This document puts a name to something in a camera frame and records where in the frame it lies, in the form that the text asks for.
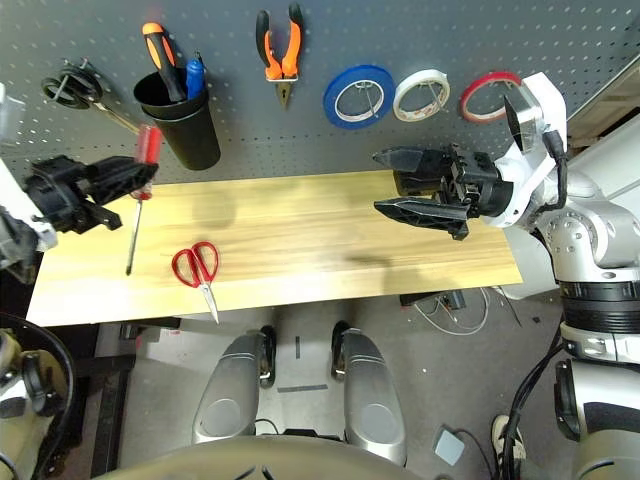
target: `orange pliers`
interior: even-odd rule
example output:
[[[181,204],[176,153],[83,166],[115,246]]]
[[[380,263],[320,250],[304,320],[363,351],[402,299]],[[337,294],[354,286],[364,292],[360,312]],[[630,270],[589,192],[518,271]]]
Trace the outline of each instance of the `orange pliers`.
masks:
[[[284,108],[287,108],[291,84],[298,80],[298,53],[302,44],[303,26],[302,11],[296,2],[289,5],[289,23],[291,25],[289,47],[280,65],[273,58],[269,14],[265,10],[260,10],[256,19],[256,46],[260,58],[267,67],[264,69],[264,74],[268,82],[275,82],[276,95]]]

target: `pegboard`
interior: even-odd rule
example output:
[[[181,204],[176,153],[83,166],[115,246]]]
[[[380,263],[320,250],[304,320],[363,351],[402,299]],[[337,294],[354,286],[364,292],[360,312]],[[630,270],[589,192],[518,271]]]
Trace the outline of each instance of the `pegboard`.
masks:
[[[264,79],[255,17],[258,9],[270,12],[281,58],[288,0],[0,0],[0,81],[27,103],[19,141],[2,147],[2,158],[21,177],[29,161],[57,154],[85,163],[133,154],[134,135],[97,110],[45,101],[40,81],[55,75],[63,58],[88,57],[109,90],[105,103],[144,121],[132,91],[153,71],[140,33],[148,21],[171,33],[179,62],[201,52],[222,150],[215,167],[192,172],[165,146],[158,183],[372,170],[380,167],[371,154],[395,145],[439,148],[455,141],[496,158],[510,141],[505,122],[474,125],[458,113],[459,97],[473,79],[492,70],[522,77],[545,72],[570,114],[640,50],[637,0],[299,2],[305,21],[300,80],[284,111]],[[416,123],[389,112],[363,130],[334,127],[323,112],[324,91],[337,74],[365,63],[389,70],[396,84],[425,68],[445,72],[451,84],[446,111]],[[488,87],[472,106],[488,109],[499,101],[497,90]]]

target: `scissors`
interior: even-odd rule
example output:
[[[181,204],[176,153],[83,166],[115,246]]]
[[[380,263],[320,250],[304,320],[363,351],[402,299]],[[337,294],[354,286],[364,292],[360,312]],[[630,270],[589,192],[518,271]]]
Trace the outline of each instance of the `scissors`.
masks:
[[[213,257],[215,259],[215,265],[212,270],[207,268],[207,263],[205,258],[202,255],[203,250],[209,249],[213,252]],[[178,268],[178,261],[182,256],[187,257],[187,262],[189,263],[189,270],[191,271],[191,279],[185,278],[182,273],[180,273],[180,269]],[[219,266],[219,256],[218,250],[216,247],[210,242],[198,242],[193,244],[191,248],[185,248],[184,250],[180,250],[173,256],[173,260],[171,260],[171,268],[173,269],[173,273],[178,280],[184,283],[186,286],[191,288],[198,288],[203,293],[207,304],[209,305],[209,310],[211,310],[211,315],[217,324],[220,323],[218,320],[218,308],[216,307],[216,301],[213,298],[213,293],[211,292],[210,283],[216,277],[216,273],[218,273]]]

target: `gray floor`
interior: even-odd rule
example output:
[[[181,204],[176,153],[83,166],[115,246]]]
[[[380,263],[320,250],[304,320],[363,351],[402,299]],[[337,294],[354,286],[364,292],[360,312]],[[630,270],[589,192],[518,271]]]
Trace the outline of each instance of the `gray floor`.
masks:
[[[466,294],[469,308],[460,322],[479,320],[478,290]],[[210,320],[183,321],[181,331],[147,330],[131,376],[121,443],[120,466],[135,465],[190,443],[191,422],[219,355],[237,335],[264,324],[276,326],[278,338],[275,388],[261,391],[259,416],[278,428],[313,428],[339,434],[344,428],[342,385],[329,375],[330,335],[338,320],[361,328],[385,356],[396,382],[408,428],[407,468],[425,479],[488,478],[477,448],[467,443],[462,458],[448,466],[433,453],[440,427],[466,428],[489,454],[493,417],[508,411],[523,376],[544,354],[560,309],[548,295],[513,302],[520,327],[508,306],[489,291],[485,328],[473,336],[453,337],[436,331],[413,308],[402,309],[397,297],[321,302],[221,314]],[[431,305],[426,303],[426,311]],[[536,323],[533,317],[539,317]],[[434,316],[443,326],[450,320]],[[300,359],[295,337],[300,336]],[[569,478],[574,444],[555,426],[553,368],[530,397],[521,421],[528,457],[551,473]],[[277,387],[327,384],[327,390],[278,393]],[[258,432],[269,431],[259,424]]]

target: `scissor blade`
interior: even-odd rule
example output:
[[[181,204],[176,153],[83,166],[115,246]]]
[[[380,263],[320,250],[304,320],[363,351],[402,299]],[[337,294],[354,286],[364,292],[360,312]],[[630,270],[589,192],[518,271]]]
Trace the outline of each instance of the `scissor blade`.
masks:
[[[207,301],[207,305],[209,305],[209,310],[211,310],[211,315],[213,319],[216,321],[218,325],[220,325],[220,320],[218,320],[218,307],[216,306],[216,300],[213,298],[213,292],[211,291],[211,287],[206,283],[200,284],[200,290],[204,295],[205,300]]]

